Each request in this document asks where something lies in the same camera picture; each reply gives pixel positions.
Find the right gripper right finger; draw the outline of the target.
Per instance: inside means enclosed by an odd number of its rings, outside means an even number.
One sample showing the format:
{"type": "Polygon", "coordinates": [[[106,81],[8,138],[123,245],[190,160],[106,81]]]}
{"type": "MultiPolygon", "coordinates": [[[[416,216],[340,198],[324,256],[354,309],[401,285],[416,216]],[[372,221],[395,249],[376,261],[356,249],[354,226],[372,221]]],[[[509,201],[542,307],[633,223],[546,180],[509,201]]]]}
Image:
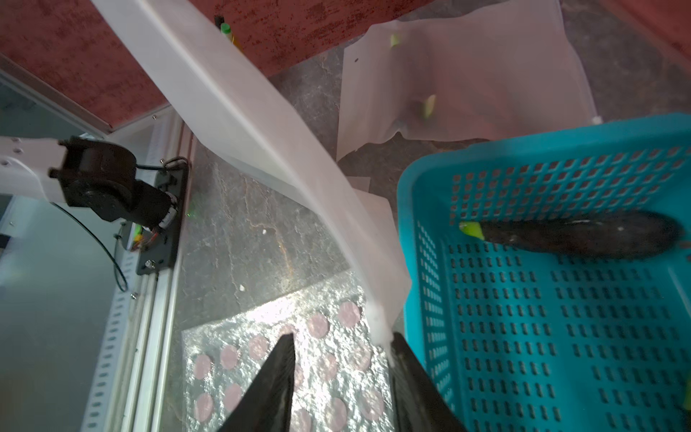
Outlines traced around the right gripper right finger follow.
{"type": "Polygon", "coordinates": [[[390,344],[390,388],[397,431],[468,431],[399,332],[390,344]]]}

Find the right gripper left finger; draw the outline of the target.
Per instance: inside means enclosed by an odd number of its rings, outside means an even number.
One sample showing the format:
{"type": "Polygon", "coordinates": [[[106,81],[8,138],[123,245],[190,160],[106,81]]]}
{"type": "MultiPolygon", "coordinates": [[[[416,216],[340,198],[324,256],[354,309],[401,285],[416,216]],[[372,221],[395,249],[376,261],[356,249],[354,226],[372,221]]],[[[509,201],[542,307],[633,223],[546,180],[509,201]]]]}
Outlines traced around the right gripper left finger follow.
{"type": "Polygon", "coordinates": [[[293,334],[281,336],[219,431],[289,431],[295,387],[293,334]]]}

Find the clear zip-top bag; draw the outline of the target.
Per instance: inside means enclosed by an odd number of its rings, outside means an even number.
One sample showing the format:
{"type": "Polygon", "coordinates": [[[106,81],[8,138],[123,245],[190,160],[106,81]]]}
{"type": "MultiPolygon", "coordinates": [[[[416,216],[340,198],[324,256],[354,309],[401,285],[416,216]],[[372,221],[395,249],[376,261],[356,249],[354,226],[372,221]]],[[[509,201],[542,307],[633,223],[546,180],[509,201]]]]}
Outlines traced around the clear zip-top bag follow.
{"type": "Polygon", "coordinates": [[[95,6],[201,144],[320,216],[363,287],[372,343],[388,347],[411,287],[389,201],[352,187],[293,106],[192,3],[95,6]]]}
{"type": "Polygon", "coordinates": [[[345,49],[339,158],[408,140],[502,140],[590,126],[599,116],[556,1],[507,1],[457,18],[372,26],[345,49]],[[390,47],[390,35],[401,44],[390,47]],[[408,101],[437,96],[429,123],[401,132],[408,101]]]}

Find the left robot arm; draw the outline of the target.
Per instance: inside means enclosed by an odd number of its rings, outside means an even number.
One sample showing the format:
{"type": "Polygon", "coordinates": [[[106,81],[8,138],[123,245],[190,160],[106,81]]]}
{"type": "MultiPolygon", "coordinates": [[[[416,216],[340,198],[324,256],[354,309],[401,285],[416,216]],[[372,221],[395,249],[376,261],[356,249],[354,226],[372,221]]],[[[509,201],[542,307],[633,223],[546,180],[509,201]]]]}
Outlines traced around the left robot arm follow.
{"type": "Polygon", "coordinates": [[[179,200],[138,178],[135,156],[122,146],[68,140],[1,139],[1,193],[89,208],[104,221],[124,219],[165,230],[179,200]]]}

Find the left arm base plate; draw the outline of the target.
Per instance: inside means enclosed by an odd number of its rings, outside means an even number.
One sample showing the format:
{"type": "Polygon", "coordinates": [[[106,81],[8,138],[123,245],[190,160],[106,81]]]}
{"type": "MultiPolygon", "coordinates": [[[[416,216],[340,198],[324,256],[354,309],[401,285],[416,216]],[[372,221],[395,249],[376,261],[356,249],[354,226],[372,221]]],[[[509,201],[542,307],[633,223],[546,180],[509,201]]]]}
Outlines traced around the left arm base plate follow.
{"type": "Polygon", "coordinates": [[[134,220],[121,224],[115,250],[137,253],[136,274],[152,275],[176,263],[190,162],[176,157],[158,167],[138,169],[153,182],[137,181],[134,220]]]}

